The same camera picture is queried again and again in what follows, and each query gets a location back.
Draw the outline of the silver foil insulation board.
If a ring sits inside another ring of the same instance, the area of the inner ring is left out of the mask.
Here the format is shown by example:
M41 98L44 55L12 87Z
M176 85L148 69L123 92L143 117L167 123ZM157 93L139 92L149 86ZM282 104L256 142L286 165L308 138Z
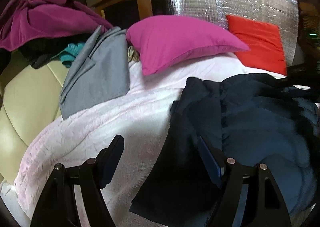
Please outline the silver foil insulation board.
M298 37L296 0L166 0L170 15L190 16L228 28L227 15L278 26L285 60L291 66Z

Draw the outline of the red cushion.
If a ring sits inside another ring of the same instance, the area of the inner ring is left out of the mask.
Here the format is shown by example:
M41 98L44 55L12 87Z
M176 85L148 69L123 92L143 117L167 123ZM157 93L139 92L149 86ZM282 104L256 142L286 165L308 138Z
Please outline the red cushion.
M237 58L246 67L286 75L286 60L278 26L239 16L226 16L229 31L249 47L238 51Z

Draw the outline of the white pink bed blanket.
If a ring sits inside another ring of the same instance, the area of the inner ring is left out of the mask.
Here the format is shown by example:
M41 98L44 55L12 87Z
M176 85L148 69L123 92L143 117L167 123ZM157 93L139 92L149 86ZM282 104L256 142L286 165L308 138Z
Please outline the white pink bed blanket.
M220 54L181 62L151 76L140 62L129 68L130 90L125 96L80 111L49 124L29 145L14 181L17 201L31 217L56 163L82 164L109 146L116 135L125 147L112 181L103 191L116 226L153 226L129 211L131 200L150 173L168 134L170 107L189 77L222 81L237 74L255 73L234 54Z

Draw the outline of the cream leather sofa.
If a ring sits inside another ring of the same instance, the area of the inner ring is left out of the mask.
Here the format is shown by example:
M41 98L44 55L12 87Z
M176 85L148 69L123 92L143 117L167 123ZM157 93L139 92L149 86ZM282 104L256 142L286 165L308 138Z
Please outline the cream leather sofa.
M1 199L20 226L29 226L30 219L17 202L14 180L30 143L61 115L67 73L59 60L34 69L18 51L1 73Z

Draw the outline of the grey garment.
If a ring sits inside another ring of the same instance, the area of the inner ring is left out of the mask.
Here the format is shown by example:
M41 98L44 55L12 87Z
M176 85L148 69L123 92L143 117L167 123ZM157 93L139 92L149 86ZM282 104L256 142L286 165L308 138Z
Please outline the grey garment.
M130 89L126 30L102 27L85 42L72 63L60 94L63 119L108 100L126 95Z

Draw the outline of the purple magenta garment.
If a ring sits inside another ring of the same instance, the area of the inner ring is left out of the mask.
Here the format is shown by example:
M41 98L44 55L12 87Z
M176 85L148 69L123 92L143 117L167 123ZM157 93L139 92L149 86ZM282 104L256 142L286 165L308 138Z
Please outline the purple magenta garment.
M76 0L12 0L1 14L1 48L13 51L39 38L103 32L112 25Z

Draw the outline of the navy blue jacket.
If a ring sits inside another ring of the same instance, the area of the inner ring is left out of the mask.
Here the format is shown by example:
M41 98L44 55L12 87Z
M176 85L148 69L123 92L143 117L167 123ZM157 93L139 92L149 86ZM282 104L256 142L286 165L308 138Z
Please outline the navy blue jacket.
M202 138L245 166L266 164L290 215L316 202L319 118L306 92L269 74L187 79L170 126L130 211L166 226L205 226L220 195L198 150Z

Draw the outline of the teal garment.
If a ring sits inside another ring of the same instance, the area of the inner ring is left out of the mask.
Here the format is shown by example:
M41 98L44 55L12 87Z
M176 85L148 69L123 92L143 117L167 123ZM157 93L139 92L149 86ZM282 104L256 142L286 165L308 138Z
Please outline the teal garment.
M65 67L70 68L84 45L84 42L76 44L70 43L65 49L60 51L57 55L54 55L50 60L60 60Z

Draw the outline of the magenta pillow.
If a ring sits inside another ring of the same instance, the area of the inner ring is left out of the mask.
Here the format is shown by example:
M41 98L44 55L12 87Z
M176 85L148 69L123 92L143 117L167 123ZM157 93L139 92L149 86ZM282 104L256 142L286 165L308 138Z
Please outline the magenta pillow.
M152 16L133 24L127 41L139 52L144 76L188 59L248 51L238 37L213 23L188 16Z

